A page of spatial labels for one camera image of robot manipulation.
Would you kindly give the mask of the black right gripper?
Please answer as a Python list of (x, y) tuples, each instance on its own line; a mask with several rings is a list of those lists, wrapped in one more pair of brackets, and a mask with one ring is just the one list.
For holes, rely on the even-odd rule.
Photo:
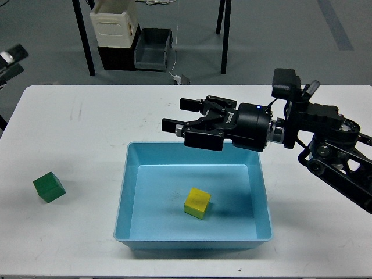
[[(222, 151), (225, 139), (232, 140), (237, 148), (262, 152), (266, 147), (271, 123), (271, 109), (268, 106), (241, 103), (208, 95), (204, 99), (180, 99), (180, 109), (199, 112), (203, 117), (183, 122), (163, 118), (162, 131), (174, 133), (184, 139), (184, 145), (191, 148)], [(221, 122), (227, 121), (227, 129)]]

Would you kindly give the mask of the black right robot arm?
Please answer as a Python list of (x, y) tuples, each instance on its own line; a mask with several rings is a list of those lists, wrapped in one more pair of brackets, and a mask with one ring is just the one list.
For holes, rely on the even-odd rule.
[(355, 145), (371, 145), (360, 126), (335, 106), (312, 104), (307, 98), (288, 101), (283, 119), (272, 119), (270, 106), (207, 96), (180, 99), (180, 109), (199, 112), (198, 120), (162, 119), (162, 131), (175, 133), (187, 147), (221, 151), (225, 139), (237, 148), (261, 152), (268, 142), (303, 147), (298, 161), (319, 179), (371, 212), (371, 159)]

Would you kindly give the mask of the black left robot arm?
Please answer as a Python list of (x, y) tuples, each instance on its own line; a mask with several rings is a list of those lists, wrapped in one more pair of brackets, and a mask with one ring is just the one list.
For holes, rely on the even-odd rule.
[(24, 72), (19, 63), (26, 57), (28, 57), (28, 52), (21, 44), (1, 52), (1, 89), (7, 85), (10, 79)]

